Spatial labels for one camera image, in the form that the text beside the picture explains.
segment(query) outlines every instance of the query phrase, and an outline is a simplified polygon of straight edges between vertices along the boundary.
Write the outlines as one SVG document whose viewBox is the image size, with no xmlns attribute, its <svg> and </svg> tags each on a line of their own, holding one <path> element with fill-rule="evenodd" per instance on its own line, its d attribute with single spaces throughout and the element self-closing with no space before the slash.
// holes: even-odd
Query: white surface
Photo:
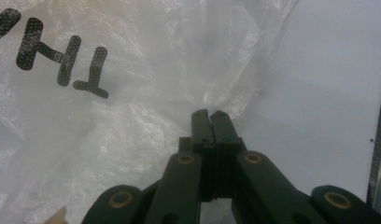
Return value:
<svg viewBox="0 0 381 224">
<path fill-rule="evenodd" d="M 381 1 L 300 1 L 241 132 L 297 189 L 363 200 L 381 100 Z"/>
</svg>

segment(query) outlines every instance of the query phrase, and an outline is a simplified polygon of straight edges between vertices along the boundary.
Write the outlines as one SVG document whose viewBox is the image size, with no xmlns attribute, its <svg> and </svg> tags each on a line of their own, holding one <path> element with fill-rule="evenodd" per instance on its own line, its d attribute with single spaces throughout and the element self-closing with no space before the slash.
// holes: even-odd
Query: black letter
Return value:
<svg viewBox="0 0 381 224">
<path fill-rule="evenodd" d="M 18 10 L 7 8 L 0 14 L 0 38 L 6 35 L 20 20 L 21 14 Z"/>
<path fill-rule="evenodd" d="M 103 70 L 104 61 L 108 51 L 103 47 L 98 47 L 92 57 L 92 64 L 89 73 L 89 81 L 75 81 L 74 88 L 80 91 L 89 91 L 104 99 L 108 98 L 108 92 L 98 88 L 100 82 L 101 71 Z"/>
<path fill-rule="evenodd" d="M 56 63 L 60 63 L 60 71 L 57 82 L 61 86 L 67 86 L 71 79 L 71 71 L 77 58 L 81 39 L 77 35 L 71 36 L 65 54 L 51 49 L 40 41 L 43 23 L 37 18 L 30 18 L 27 22 L 22 38 L 16 64 L 22 70 L 31 70 L 34 65 L 36 53 L 39 52 Z"/>
</svg>

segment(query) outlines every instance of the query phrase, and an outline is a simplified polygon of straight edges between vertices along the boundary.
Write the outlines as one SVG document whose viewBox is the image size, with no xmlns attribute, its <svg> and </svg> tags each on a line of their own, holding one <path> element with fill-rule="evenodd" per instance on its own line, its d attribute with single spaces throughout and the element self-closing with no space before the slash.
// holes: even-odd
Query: wrinkled plastic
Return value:
<svg viewBox="0 0 381 224">
<path fill-rule="evenodd" d="M 80 223 L 106 189 L 141 189 L 162 176 L 191 113 L 221 109 L 245 118 L 262 70 L 296 0 L 0 1 L 21 20 L 0 39 L 0 224 L 43 223 L 67 205 Z M 41 41 L 65 52 L 81 38 L 70 84 L 36 54 L 16 65 L 29 18 Z M 97 47 L 107 50 L 99 87 L 76 90 Z M 228 223 L 228 203 L 204 206 L 202 223 Z"/>
</svg>

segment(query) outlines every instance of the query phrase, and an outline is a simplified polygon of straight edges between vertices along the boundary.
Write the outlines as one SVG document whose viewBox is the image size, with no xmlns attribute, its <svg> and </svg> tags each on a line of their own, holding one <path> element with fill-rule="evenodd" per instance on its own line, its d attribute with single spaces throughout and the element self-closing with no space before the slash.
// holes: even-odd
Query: white plastic bag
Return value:
<svg viewBox="0 0 381 224">
<path fill-rule="evenodd" d="M 296 2 L 0 1 L 21 14 L 0 36 L 0 224 L 63 205 L 80 223 L 104 190 L 159 179 L 193 111 L 236 125 Z M 227 223 L 212 204 L 203 223 Z"/>
</svg>

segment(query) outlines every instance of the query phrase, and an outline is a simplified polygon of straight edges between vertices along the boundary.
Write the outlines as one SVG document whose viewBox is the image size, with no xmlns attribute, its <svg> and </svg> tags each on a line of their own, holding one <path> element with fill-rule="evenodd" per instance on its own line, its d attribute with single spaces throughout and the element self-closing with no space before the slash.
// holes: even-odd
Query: plastic bag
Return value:
<svg viewBox="0 0 381 224">
<path fill-rule="evenodd" d="M 104 190 L 147 187 L 197 109 L 238 126 L 296 2 L 0 1 L 0 224 L 63 205 L 80 223 Z"/>
</svg>

